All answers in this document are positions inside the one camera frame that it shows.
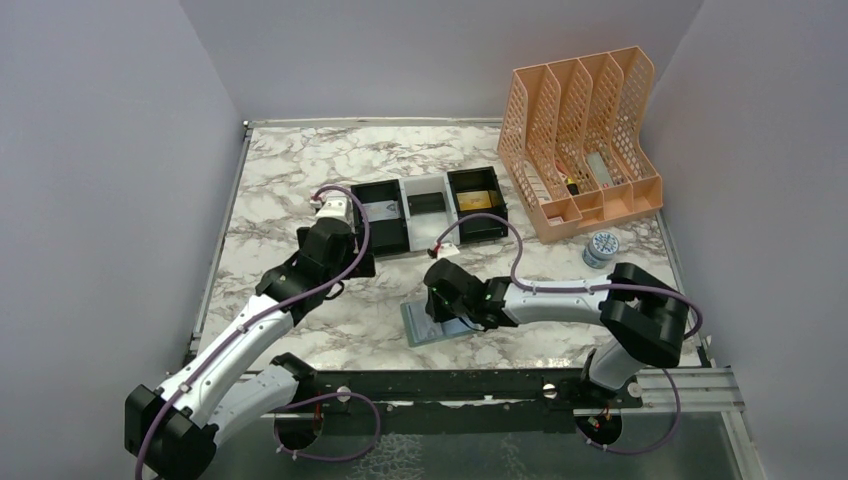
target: marble table surface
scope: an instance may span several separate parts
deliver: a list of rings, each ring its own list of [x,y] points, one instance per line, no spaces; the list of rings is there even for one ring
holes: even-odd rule
[[[262,273],[296,249],[295,230],[313,223],[308,196],[328,183],[352,185],[424,173],[493,166],[509,219],[525,242],[519,275],[534,280],[594,277],[580,258],[587,235],[539,243],[495,151],[490,126],[357,126],[257,128],[253,131],[229,229],[215,276],[200,349],[241,310]],[[609,229],[621,240],[617,261],[635,263],[675,285],[654,217]],[[451,260],[480,278],[507,275],[511,239],[460,246]],[[336,300],[312,311],[253,364],[261,370],[292,352],[319,369],[464,369],[580,367],[612,336],[585,324],[534,323],[409,347],[400,305],[425,298],[431,265],[424,252],[377,260],[377,276],[346,282]],[[693,339],[681,365],[699,365]]]

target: gray wall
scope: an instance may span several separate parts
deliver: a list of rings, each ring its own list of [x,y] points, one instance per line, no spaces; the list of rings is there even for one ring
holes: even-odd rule
[[[130,478],[185,351],[240,116],[176,0],[0,2],[0,478]]]
[[[702,0],[181,0],[249,119],[501,116],[513,68],[641,45]]]
[[[848,4],[706,0],[643,129],[770,478],[848,469]]]

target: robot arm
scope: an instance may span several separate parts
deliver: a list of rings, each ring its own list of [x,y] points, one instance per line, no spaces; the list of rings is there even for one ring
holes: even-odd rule
[[[298,377],[283,366],[237,382],[275,340],[335,298],[329,289],[308,292],[343,275],[358,256],[345,278],[374,275],[373,256],[359,251],[366,242],[351,226],[350,202],[331,197],[316,217],[315,225],[298,229],[299,250],[262,276],[256,294],[208,348],[155,390],[139,385],[127,397],[124,446],[138,456],[153,429],[144,462],[163,478],[199,477],[234,432],[291,401]],[[286,300],[292,303],[280,310]]]
[[[613,283],[673,291],[629,263],[616,264],[613,273],[605,277],[571,282],[523,281],[524,288],[509,277],[483,282],[447,259],[434,263],[424,277],[428,287],[426,311],[436,321],[465,317],[486,329],[539,321],[606,327],[614,338],[590,354],[584,374],[589,383],[599,387],[600,395],[607,396],[645,365],[676,367],[689,314],[686,304],[667,295],[598,291]],[[541,293],[537,288],[578,293]]]

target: black plastic container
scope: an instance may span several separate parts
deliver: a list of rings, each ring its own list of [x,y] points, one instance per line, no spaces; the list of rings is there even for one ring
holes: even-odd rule
[[[444,192],[444,195],[449,195],[450,199],[438,191],[430,192],[426,187],[424,192],[421,192],[423,176],[364,183],[351,187],[353,194],[363,204],[391,201],[397,205],[398,218],[374,220],[375,217],[371,217],[371,252],[374,256],[397,255],[409,252],[410,228],[414,227],[413,230],[421,228],[420,224],[415,223],[419,215],[425,216],[429,213],[445,212],[448,217],[445,227],[457,218],[479,212],[491,213],[504,220],[507,219],[506,203],[504,203],[503,194],[501,193],[500,185],[498,185],[498,177],[495,175],[494,168],[485,167],[471,170],[457,170],[442,175],[442,179],[435,181],[435,183],[441,183],[441,192]],[[434,179],[431,178],[423,181],[429,183],[433,182]],[[420,193],[412,194],[413,190],[418,190]],[[480,191],[489,192],[489,198],[492,203],[490,208],[467,211],[459,210],[458,193]],[[360,234],[361,239],[363,225],[358,209],[354,209],[354,219],[356,230]],[[496,240],[505,236],[507,236],[507,228],[487,218],[469,220],[459,226],[460,244]],[[419,245],[416,247],[416,250],[423,251],[424,248],[420,248]]]
[[[399,218],[370,222],[371,252],[374,256],[396,255],[409,251],[409,235],[406,231],[406,213],[400,196],[400,183],[397,180],[364,183],[354,185],[350,191],[363,204],[393,201],[397,204]],[[356,231],[362,232],[362,217],[359,209],[353,209]]]
[[[448,181],[451,185],[454,204],[457,206],[456,214],[459,218],[467,217],[472,213],[491,213],[504,220],[507,216],[506,202],[504,202],[498,177],[493,167],[475,168],[471,170],[457,170],[448,172]],[[479,210],[459,210],[459,199],[457,193],[489,191],[492,192],[492,207]],[[508,234],[505,225],[489,218],[475,218],[459,225],[459,242],[472,243],[485,240],[495,240],[506,237]]]

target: purple cable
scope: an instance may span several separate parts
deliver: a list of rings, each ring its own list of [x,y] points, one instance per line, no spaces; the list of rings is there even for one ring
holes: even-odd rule
[[[591,440],[589,437],[586,436],[585,433],[583,433],[583,430],[580,430],[578,428],[577,431],[580,432],[580,435],[583,435],[583,438],[586,439],[586,443],[597,448],[597,449],[600,449],[600,450],[603,450],[603,451],[609,452],[609,453],[614,453],[616,455],[641,455],[643,453],[653,452],[654,450],[656,450],[660,447],[663,447],[663,446],[665,446],[665,444],[670,442],[671,438],[674,436],[674,434],[677,433],[677,429],[680,428],[680,417],[681,417],[681,415],[680,415],[680,413],[681,413],[680,392],[677,391],[677,384],[674,383],[674,379],[671,378],[671,374],[668,373],[668,370],[663,368],[662,371],[665,374],[665,376],[668,377],[668,382],[671,384],[671,391],[674,392],[674,404],[675,404],[675,407],[676,407],[675,412],[674,412],[674,423],[671,424],[671,428],[668,430],[668,433],[666,433],[663,438],[659,439],[656,443],[654,443],[653,445],[648,446],[648,447],[637,448],[635,450],[623,450],[623,449],[620,449],[620,448],[610,447],[610,446],[607,446],[607,445],[601,445],[601,444],[595,442],[594,440]]]
[[[327,394],[324,394],[324,395],[318,395],[317,397],[313,397],[313,398],[304,400],[302,402],[292,403],[292,404],[286,405],[283,408],[286,409],[286,410],[291,410],[291,409],[294,409],[294,408],[300,408],[300,407],[303,407],[303,406],[306,406],[306,405],[311,405],[313,403],[323,402],[324,400],[328,400],[330,398],[338,398],[338,397],[358,398],[358,399],[362,400],[363,402],[367,403],[368,406],[371,407],[371,410],[374,412],[374,421],[375,421],[374,422],[374,436],[371,438],[371,441],[368,442],[368,445],[366,445],[365,448],[363,448],[362,450],[360,450],[356,453],[352,453],[350,455],[344,455],[344,456],[341,456],[341,457],[325,457],[325,456],[322,456],[322,455],[312,455],[312,454],[309,454],[309,453],[300,453],[300,451],[298,451],[298,450],[289,450],[288,448],[286,448],[285,445],[283,445],[283,442],[280,441],[280,436],[279,436],[280,432],[277,430],[277,427],[275,425],[274,426],[274,440],[276,440],[277,445],[279,445],[279,448],[277,449],[277,453],[286,452],[286,453],[288,453],[289,455],[292,455],[295,458],[308,458],[310,460],[318,460],[318,461],[321,461],[321,462],[349,462],[351,460],[356,460],[357,458],[359,458],[359,457],[365,455],[366,453],[370,452],[371,450],[373,450],[374,447],[377,446],[377,440],[380,439],[380,430],[382,428],[381,421],[380,421],[380,411],[377,410],[377,405],[374,405],[374,402],[372,402],[371,399],[369,399],[365,395],[362,395],[362,394],[359,394],[359,393],[356,393],[356,392],[333,392],[333,393],[327,393]]]
[[[507,228],[509,228],[510,231],[512,231],[512,234],[515,236],[515,243],[518,245],[518,254],[515,255],[515,261],[512,262],[512,268],[509,271],[509,276],[510,276],[510,280],[512,280],[512,283],[514,283],[516,287],[518,287],[518,288],[520,288],[524,291],[527,291],[527,292],[538,292],[538,293],[585,293],[586,292],[586,289],[582,288],[582,287],[535,287],[534,288],[534,287],[531,287],[530,285],[522,283],[521,280],[519,280],[518,276],[516,275],[516,270],[518,269],[518,262],[521,261],[521,256],[524,254],[524,241],[521,240],[521,235],[519,235],[518,230],[515,229],[515,226],[513,226],[511,223],[504,220],[503,218],[501,218],[497,215],[493,215],[491,213],[473,213],[471,215],[468,215],[467,217],[462,217],[459,220],[453,222],[448,228],[445,229],[444,232],[442,232],[441,235],[439,235],[439,238],[436,239],[436,246],[440,246],[442,244],[442,240],[444,240],[444,238],[448,235],[448,233],[451,232],[451,230],[453,230],[454,228],[459,226],[461,223],[463,223],[467,220],[474,219],[474,218],[489,218],[489,219],[498,221],[498,222],[504,224]],[[629,291],[633,291],[633,292],[653,293],[653,294],[656,294],[656,295],[665,295],[665,296],[671,297],[675,300],[679,300],[679,301],[685,303],[695,313],[695,325],[692,326],[692,330],[689,330],[688,332],[686,332],[686,334],[683,335],[684,339],[689,338],[692,335],[695,335],[696,333],[698,333],[698,330],[701,329],[701,324],[703,323],[704,314],[701,312],[701,309],[697,305],[692,303],[692,301],[689,300],[688,298],[686,298],[684,295],[681,295],[680,293],[675,292],[673,290],[666,290],[664,288],[658,288],[658,287],[649,287],[649,286],[646,286],[646,285],[627,285],[627,284],[623,284],[623,283],[611,283],[609,285],[594,285],[592,287],[589,287],[589,290],[591,292],[599,292],[599,291],[603,291],[603,290],[629,290]]]
[[[356,205],[356,208],[359,209],[359,213],[362,216],[362,218],[368,218],[368,214],[365,211],[365,206],[362,205],[362,202],[360,202],[359,199],[356,198],[356,196],[353,193],[351,193],[350,190],[348,190],[346,188],[343,188],[343,187],[340,187],[340,186],[337,186],[337,185],[325,185],[325,186],[319,188],[318,191],[315,192],[315,194],[312,196],[312,198],[318,198],[319,195],[321,195],[322,193],[324,193],[328,190],[335,190],[337,192],[342,192],[345,195],[347,195],[353,201],[353,203]],[[368,224],[368,222],[362,222],[362,224],[365,226],[365,236],[362,239],[362,248],[359,249],[359,253],[356,255],[356,258],[353,259],[353,262],[351,262],[351,264],[342,273],[340,273],[336,278],[328,281],[327,283],[319,285],[319,286],[313,288],[312,290],[307,290],[307,291],[305,291],[305,292],[303,292],[299,295],[295,295],[292,298],[287,298],[286,300],[283,300],[282,302],[280,302],[280,303],[278,303],[278,304],[276,304],[272,307],[268,307],[265,310],[254,315],[250,320],[248,320],[247,322],[244,323],[244,327],[245,327],[244,332],[236,330],[233,333],[231,333],[227,338],[225,338],[218,345],[218,347],[215,348],[215,350],[213,350],[212,353],[208,357],[206,357],[206,360],[204,360],[203,363],[201,363],[200,366],[197,367],[194,370],[194,373],[192,373],[186,379],[186,381],[183,382],[183,383],[185,383],[188,386],[191,386],[200,377],[200,375],[202,375],[203,372],[206,371],[207,368],[209,368],[209,365],[211,365],[212,362],[214,362],[215,359],[218,358],[218,356],[221,354],[221,352],[223,352],[227,347],[229,347],[230,344],[236,338],[238,338],[240,335],[243,335],[244,333],[248,332],[250,330],[250,327],[255,325],[257,322],[259,322],[263,318],[267,317],[271,313],[274,313],[274,312],[279,311],[283,308],[286,308],[293,303],[299,302],[299,301],[303,300],[304,298],[315,295],[316,293],[324,291],[328,288],[332,288],[333,285],[339,283],[341,280],[344,280],[344,278],[347,277],[348,274],[350,274],[350,272],[352,272],[353,269],[355,269],[357,267],[357,265],[359,265],[359,262],[361,262],[362,259],[365,257],[365,250],[368,248],[368,242],[371,239],[371,226]],[[135,462],[135,478],[136,478],[136,480],[144,480],[142,478],[142,472],[144,471],[144,458],[147,456],[147,451],[150,449],[150,443],[153,440],[153,435],[156,432],[156,429],[159,427],[159,424],[162,423],[162,419],[165,418],[165,415],[168,413],[168,410],[170,410],[170,408],[173,407],[175,403],[177,403],[177,400],[179,400],[180,397],[182,397],[182,395],[183,395],[183,391],[180,390],[180,389],[177,389],[174,392],[174,394],[171,396],[171,398],[169,398],[165,402],[165,404],[162,406],[162,408],[159,410],[159,413],[157,413],[156,416],[153,418],[153,422],[150,423],[150,427],[148,427],[147,432],[144,434],[144,439],[142,440],[141,446],[138,449],[138,456],[137,456],[136,462]]]

